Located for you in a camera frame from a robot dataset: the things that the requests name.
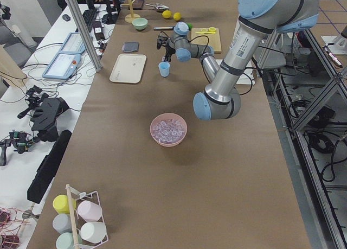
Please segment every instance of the label sticker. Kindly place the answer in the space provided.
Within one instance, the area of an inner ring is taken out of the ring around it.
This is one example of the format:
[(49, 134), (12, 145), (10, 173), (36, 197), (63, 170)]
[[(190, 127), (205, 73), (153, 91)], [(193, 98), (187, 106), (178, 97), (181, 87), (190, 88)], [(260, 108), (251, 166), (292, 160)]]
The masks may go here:
[(237, 31), (232, 44), (230, 45), (230, 49), (233, 50), (236, 56), (245, 59), (255, 41), (256, 39), (254, 36), (249, 34), (242, 35), (239, 31)]

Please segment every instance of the computer keyboard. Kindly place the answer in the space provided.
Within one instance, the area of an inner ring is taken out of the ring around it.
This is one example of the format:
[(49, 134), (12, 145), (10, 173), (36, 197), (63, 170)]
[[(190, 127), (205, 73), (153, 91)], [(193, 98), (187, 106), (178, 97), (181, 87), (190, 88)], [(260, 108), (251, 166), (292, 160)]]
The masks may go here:
[(87, 9), (82, 14), (89, 32), (91, 32), (93, 29), (93, 22), (97, 18), (97, 14), (97, 9)]

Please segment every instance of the gray cup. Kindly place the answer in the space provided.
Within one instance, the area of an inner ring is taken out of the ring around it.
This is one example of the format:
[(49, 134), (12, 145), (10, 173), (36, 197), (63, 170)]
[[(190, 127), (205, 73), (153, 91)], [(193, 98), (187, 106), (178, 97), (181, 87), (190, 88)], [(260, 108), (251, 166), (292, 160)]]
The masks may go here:
[(72, 232), (70, 215), (57, 215), (53, 220), (53, 228), (60, 234)]

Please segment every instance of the white desk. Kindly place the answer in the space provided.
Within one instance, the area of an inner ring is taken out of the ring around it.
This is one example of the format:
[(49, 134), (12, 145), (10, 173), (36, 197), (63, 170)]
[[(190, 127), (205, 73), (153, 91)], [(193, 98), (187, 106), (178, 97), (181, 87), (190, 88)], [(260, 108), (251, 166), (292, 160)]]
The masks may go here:
[[(104, 11), (106, 6), (96, 5), (96, 7), (98, 7), (100, 11), (97, 18), (102, 18), (102, 16), (106, 13)], [(80, 9), (83, 12), (85, 9), (87, 9), (87, 5), (80, 5)], [(71, 17), (71, 20), (68, 22), (64, 21), (62, 19), (63, 14), (68, 14)], [(109, 37), (109, 34), (111, 34), (113, 27), (114, 25), (105, 25), (104, 35), (106, 40)], [(67, 35), (75, 30), (76, 25), (73, 21), (69, 8), (66, 8), (54, 23), (51, 30), (42, 40), (38, 48), (48, 44), (62, 43)], [(97, 41), (94, 40), (93, 43), (94, 46), (98, 46)], [(27, 62), (27, 65), (35, 63), (50, 63), (60, 47), (60, 44), (55, 44), (39, 49), (31, 56)], [(59, 86), (58, 88), (56, 88), (56, 86), (48, 86), (50, 84), (56, 84), (57, 81), (42, 80), (41, 76), (45, 68), (46, 66), (38, 66), (37, 68), (35, 68), (35, 66), (29, 66), (24, 68), (23, 71), (25, 74), (30, 76), (30, 79), (26, 83), (26, 87), (23, 87), (22, 89), (10, 87), (5, 92), (1, 100), (7, 102), (19, 100), (24, 96), (23, 92), (26, 92), (27, 89), (31, 88), (33, 85), (36, 85), (43, 88), (44, 92), (47, 92), (47, 90), (55, 92), (57, 89), (59, 93), (58, 96), (62, 97), (70, 108), (80, 110), (87, 97), (90, 84), (93, 82), (95, 75), (95, 69), (90, 62), (90, 58), (87, 53), (84, 53), (82, 56), (77, 77), (74, 77), (71, 80), (71, 82), (77, 82), (77, 84), (63, 85)], [(0, 139), (7, 136), (12, 129), (32, 133), (29, 125), (30, 117), (25, 116), (22, 119), (17, 118), (17, 115), (27, 107), (28, 105), (24, 99), (12, 104), (0, 102)], [(58, 133), (65, 129), (73, 132), (79, 114), (80, 113), (78, 111), (69, 109), (60, 115), (57, 119)], [(50, 142), (39, 142), (29, 148), (29, 152), (25, 152), (23, 154), (14, 152), (13, 146), (7, 148), (7, 165), (0, 167), (0, 179), (2, 183), (2, 189), (0, 191), (0, 207), (14, 207), (23, 211), (31, 207), (33, 203), (27, 200), (27, 190), (36, 175), (38, 166), (41, 164), (45, 155), (49, 154), (53, 144), (54, 143)], [(46, 195), (39, 205), (35, 204), (33, 209), (35, 214), (40, 214), (46, 200)], [(22, 214), (19, 213), (17, 218), (21, 219)], [(19, 233), (21, 245), (19, 248), (26, 248), (29, 239), (34, 232), (35, 226), (36, 222), (33, 219), (29, 219), (29, 224), (21, 228)]]

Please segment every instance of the light blue joint cap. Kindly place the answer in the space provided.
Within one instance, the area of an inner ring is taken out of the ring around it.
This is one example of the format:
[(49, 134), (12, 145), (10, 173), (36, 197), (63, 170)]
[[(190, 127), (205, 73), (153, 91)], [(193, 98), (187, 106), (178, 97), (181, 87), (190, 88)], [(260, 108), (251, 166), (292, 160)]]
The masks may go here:
[(211, 54), (215, 54), (215, 50), (213, 49), (213, 47), (212, 46), (208, 46), (208, 48), (211, 50)]
[(187, 62), (191, 59), (191, 53), (185, 48), (178, 48), (176, 50), (177, 60), (179, 62)]
[(211, 120), (211, 108), (203, 93), (197, 93), (193, 99), (193, 108), (200, 120)]
[(178, 22), (174, 28), (174, 32), (176, 32), (180, 36), (187, 36), (189, 32), (189, 27), (186, 23), (184, 22)]
[(260, 17), (271, 10), (278, 0), (239, 0), (239, 13), (245, 19)]
[(296, 21), (283, 27), (277, 28), (276, 32), (279, 34), (289, 33), (289, 32), (298, 32), (305, 29), (312, 28), (318, 21), (318, 14), (308, 17), (304, 20)]

